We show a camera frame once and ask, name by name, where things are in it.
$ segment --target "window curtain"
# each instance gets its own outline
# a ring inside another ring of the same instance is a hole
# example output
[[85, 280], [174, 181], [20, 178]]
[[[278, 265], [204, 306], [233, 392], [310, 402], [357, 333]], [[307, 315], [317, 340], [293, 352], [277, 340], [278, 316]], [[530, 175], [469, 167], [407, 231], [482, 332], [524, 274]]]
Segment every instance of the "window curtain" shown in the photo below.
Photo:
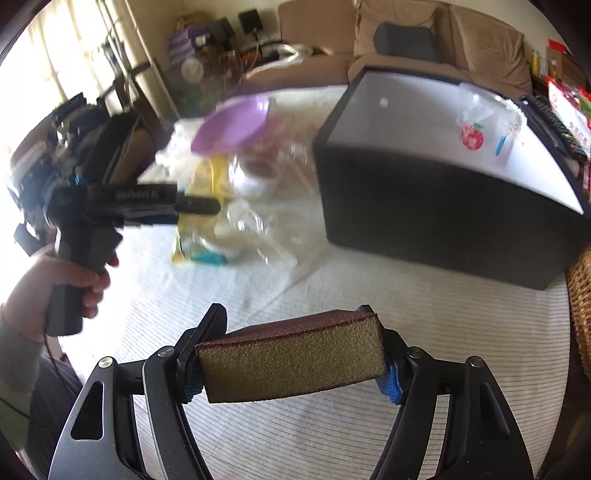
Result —
[[[125, 1], [100, 2], [101, 7], [96, 0], [52, 0], [8, 53], [0, 68], [0, 177], [22, 139], [55, 107], [80, 92], [95, 103], [113, 83], [101, 49], [108, 33], [100, 14], [105, 4], [131, 66], [147, 60]], [[148, 71], [137, 81], [157, 113], [165, 114], [166, 101], [153, 74]], [[121, 109], [116, 95], [107, 97], [107, 107], [111, 113]]]

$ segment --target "wicker basket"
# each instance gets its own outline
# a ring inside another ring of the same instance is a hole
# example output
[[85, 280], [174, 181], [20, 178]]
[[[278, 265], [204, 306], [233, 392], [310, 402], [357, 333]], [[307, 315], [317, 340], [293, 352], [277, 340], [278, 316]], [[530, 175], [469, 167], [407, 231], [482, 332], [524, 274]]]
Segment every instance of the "wicker basket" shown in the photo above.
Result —
[[579, 346], [583, 369], [591, 380], [591, 245], [566, 272], [570, 317]]

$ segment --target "beige sofa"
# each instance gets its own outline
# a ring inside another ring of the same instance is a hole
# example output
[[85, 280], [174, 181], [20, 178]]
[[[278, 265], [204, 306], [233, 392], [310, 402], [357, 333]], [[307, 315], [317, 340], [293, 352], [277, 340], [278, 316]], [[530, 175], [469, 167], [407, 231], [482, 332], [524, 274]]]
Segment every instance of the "beige sofa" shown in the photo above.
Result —
[[[290, 0], [278, 16], [284, 42], [319, 53], [245, 78], [243, 92], [346, 85], [364, 67], [473, 82], [512, 99], [531, 92], [523, 34], [469, 8], [431, 0]], [[383, 21], [429, 28], [441, 63], [376, 54], [373, 34]]]

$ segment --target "black cable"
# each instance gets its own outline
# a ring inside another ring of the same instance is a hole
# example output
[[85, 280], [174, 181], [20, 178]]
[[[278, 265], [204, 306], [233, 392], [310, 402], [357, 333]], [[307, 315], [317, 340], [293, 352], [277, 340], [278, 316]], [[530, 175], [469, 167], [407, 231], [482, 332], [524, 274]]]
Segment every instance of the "black cable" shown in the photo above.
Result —
[[45, 425], [43, 423], [39, 423], [38, 421], [33, 420], [29, 415], [27, 415], [26, 413], [24, 413], [22, 410], [19, 410], [18, 408], [16, 408], [14, 405], [12, 405], [11, 403], [9, 403], [6, 400], [4, 400], [2, 397], [0, 397], [0, 402], [1, 403], [4, 403], [14, 413], [17, 413], [21, 417], [27, 419], [29, 421], [29, 424], [36, 425], [37, 427], [44, 429], [45, 431], [51, 433], [52, 435], [55, 435], [55, 432], [53, 432], [47, 425]]
[[63, 375], [61, 374], [60, 369], [57, 367], [56, 359], [53, 358], [53, 356], [51, 354], [51, 350], [49, 350], [49, 344], [47, 343], [47, 334], [46, 333], [43, 334], [43, 341], [45, 343], [45, 348], [47, 349], [47, 354], [49, 355], [49, 360], [51, 360], [51, 363], [53, 365], [53, 369], [56, 372], [56, 375], [60, 378], [61, 384], [64, 385], [64, 390], [66, 390], [66, 394], [68, 395], [68, 397], [70, 397], [70, 399], [73, 399], [72, 392], [70, 391], [70, 388], [68, 388], [68, 385], [66, 384], [66, 379], [64, 379]]
[[2, 397], [0, 397], [0, 401], [4, 403], [8, 408], [10, 408], [12, 411], [18, 413], [21, 417], [25, 417], [27, 420], [31, 420], [31, 417], [29, 415], [16, 408], [14, 405], [4, 400]]

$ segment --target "sponge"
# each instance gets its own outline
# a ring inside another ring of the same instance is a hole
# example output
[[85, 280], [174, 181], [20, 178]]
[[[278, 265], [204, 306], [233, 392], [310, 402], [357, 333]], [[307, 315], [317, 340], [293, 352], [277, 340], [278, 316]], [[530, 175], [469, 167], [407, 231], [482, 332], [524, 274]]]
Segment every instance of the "sponge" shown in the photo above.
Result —
[[375, 313], [331, 310], [252, 325], [196, 346], [209, 403], [292, 397], [384, 373]]

